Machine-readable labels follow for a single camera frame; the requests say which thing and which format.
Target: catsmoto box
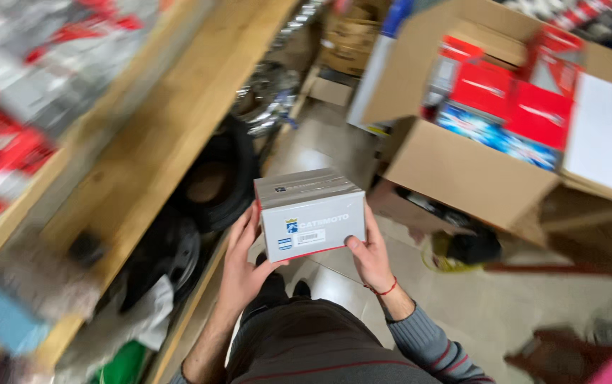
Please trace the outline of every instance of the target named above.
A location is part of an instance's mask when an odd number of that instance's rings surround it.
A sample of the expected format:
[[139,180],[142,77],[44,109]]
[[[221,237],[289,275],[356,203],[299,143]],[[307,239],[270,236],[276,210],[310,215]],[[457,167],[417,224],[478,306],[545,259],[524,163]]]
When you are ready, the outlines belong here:
[[325,168],[254,180],[268,260],[276,262],[365,240],[362,191]]

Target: white paper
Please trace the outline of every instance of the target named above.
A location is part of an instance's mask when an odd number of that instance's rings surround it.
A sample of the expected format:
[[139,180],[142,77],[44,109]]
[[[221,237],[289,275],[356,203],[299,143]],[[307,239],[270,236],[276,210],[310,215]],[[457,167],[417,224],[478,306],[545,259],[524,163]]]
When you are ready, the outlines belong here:
[[582,74],[564,168],[612,188],[612,83]]

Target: finger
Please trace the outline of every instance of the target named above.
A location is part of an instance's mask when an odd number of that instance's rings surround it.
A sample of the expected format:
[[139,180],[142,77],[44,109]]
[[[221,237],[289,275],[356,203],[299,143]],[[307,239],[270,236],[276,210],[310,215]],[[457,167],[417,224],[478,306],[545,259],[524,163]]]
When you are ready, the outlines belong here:
[[348,249],[351,249],[351,252],[359,261],[369,260],[372,257],[372,254],[365,247],[365,244],[357,237],[349,236],[344,243]]
[[275,269],[277,269],[277,267],[288,264],[290,264],[289,260],[283,260],[280,262],[265,261],[260,266],[257,266],[256,269],[254,269],[254,272],[251,273],[252,278],[256,279],[257,283],[260,282],[261,284],[263,284],[263,282],[265,282],[268,278],[268,275],[270,275]]
[[382,233],[380,232],[380,228],[377,225],[377,220],[375,220],[375,214],[372,213],[372,209],[368,205],[368,202],[365,202],[365,228],[368,230],[368,242],[372,244],[380,244],[384,242],[382,238]]
[[254,202],[251,205],[251,216],[249,218],[249,222],[247,223],[246,228],[242,232],[242,236],[240,236],[240,239],[237,241],[238,249],[249,250],[254,241],[256,241],[256,230],[259,225],[259,219],[259,208],[258,205]]
[[237,219],[237,221],[230,228],[230,235],[228,235],[228,243],[227,243],[227,249],[229,251],[231,251],[235,247],[235,245],[237,245],[237,241],[240,239],[240,236],[242,236],[244,227],[247,226],[247,223],[249,222],[249,219],[251,218],[252,205],[250,205],[244,211],[244,213],[242,213],[242,216],[240,216],[240,218]]

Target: wooden board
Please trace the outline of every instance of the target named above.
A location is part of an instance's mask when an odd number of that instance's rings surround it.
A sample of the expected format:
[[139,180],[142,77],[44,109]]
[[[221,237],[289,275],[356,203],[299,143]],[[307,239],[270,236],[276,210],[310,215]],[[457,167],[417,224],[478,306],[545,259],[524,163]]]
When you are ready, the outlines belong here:
[[[93,268],[111,283],[253,72],[296,0],[223,0],[42,235],[68,249],[81,230],[111,250]],[[36,351],[54,366],[82,321],[60,320]]]
[[161,346],[159,354],[157,354],[152,367],[149,369],[147,377],[144,380],[145,384],[159,383],[169,363],[172,362],[172,357],[176,352],[178,344],[182,340],[182,335],[187,329],[192,315],[195,313],[195,310],[197,310],[199,301],[201,301],[202,297],[204,296],[211,278],[220,265],[221,260],[223,260],[225,256],[225,251],[227,250],[227,234],[228,231],[226,231],[226,233],[223,235],[218,247],[214,251],[211,260],[209,260],[209,264],[204,269],[204,274],[199,278],[199,283],[197,283],[194,291],[185,301],[185,304],[178,314],[178,317],[174,320],[173,325],[169,327],[169,334],[166,336],[164,345]]
[[[178,0],[159,19],[147,42],[128,67],[109,85],[94,107],[71,125],[60,138],[57,153],[33,177],[29,187],[0,216],[0,249],[33,207],[55,183],[58,177],[75,177],[77,170],[70,165],[90,166],[95,158],[147,95],[151,86],[170,66],[189,41],[200,22],[195,17],[208,13],[212,0]],[[51,194],[59,201],[66,196]]]

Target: sticker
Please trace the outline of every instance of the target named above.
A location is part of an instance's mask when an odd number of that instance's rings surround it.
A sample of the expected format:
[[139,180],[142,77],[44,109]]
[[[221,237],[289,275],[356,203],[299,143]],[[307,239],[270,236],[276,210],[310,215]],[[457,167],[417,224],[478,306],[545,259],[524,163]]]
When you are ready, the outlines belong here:
[[289,219],[285,220],[285,224],[287,224],[287,233],[296,233],[299,231],[299,223],[297,219]]
[[325,241],[325,230],[302,232],[300,234],[293,235],[292,238],[294,239],[294,247],[316,244],[317,242]]
[[277,246],[281,251],[292,248],[292,238],[277,240]]

